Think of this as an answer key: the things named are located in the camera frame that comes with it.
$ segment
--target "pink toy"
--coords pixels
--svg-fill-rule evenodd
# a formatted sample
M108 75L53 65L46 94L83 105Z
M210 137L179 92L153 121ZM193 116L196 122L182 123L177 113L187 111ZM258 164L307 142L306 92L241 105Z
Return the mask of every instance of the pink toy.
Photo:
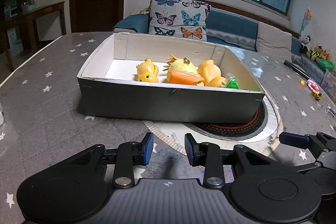
M309 79L307 81L307 85L308 85L308 87L309 87L310 90L315 90L315 91L319 92L319 87L318 87L318 85L313 80Z

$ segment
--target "stuffed toy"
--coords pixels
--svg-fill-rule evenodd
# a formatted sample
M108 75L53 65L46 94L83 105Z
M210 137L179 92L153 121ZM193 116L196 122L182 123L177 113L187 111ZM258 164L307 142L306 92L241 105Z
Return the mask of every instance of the stuffed toy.
M320 54L320 59L330 60L330 52L327 50L323 50L323 52Z
M310 52L307 52L307 55L309 53L310 55L308 56L310 56L310 58L313 61L318 62L320 60L320 54L322 52L323 52L322 46L316 46L315 48L310 49Z
M311 48L311 46L310 46L310 41L311 41L310 35L308 35L308 34L304 35L304 36L300 35L299 40L301 41L301 47L299 49L299 53L307 54L308 49Z

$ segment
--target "panda plush toy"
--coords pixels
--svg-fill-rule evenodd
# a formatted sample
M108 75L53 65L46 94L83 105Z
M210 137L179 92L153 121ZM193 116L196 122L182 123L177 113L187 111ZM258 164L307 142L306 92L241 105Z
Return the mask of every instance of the panda plush toy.
M310 46L310 35L304 35L304 36L301 36L299 37L299 40L301 41L301 47L300 47L300 50L299 52L300 53L303 53L303 54L307 54L308 52L308 48L311 48Z

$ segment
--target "screw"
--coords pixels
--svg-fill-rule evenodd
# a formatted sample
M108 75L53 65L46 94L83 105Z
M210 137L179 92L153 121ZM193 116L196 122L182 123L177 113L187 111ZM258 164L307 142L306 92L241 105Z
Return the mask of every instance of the screw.
M207 183L213 186L218 186L223 183L223 180L218 177L210 177L210 178L207 178Z
M122 185L122 186L127 186L132 182L132 180L128 177L119 177L115 180L116 184Z

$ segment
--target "yellow duck toy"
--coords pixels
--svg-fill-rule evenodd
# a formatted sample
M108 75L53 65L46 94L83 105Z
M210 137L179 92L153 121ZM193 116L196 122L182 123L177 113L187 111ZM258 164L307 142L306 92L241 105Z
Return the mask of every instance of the yellow duck toy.
M154 65L152 60L149 58L145 59L145 62L142 62L141 64L137 65L137 75L143 74L145 71L149 71L151 73L154 73L156 76L159 73L159 67L157 65Z
M159 67L146 58L144 62L137 65L137 80L139 82L158 83Z
M204 78L205 86L223 87L222 82L226 81L222 77L220 68L218 68L212 59L203 61L197 69L197 73Z
M170 55L171 58L167 58L168 59L167 66L164 66L166 69L164 69L163 71L178 70L193 73L196 75L198 74L196 67L194 66L194 64L191 63L191 61L188 58L185 57L183 59L179 59L173 56L172 54Z

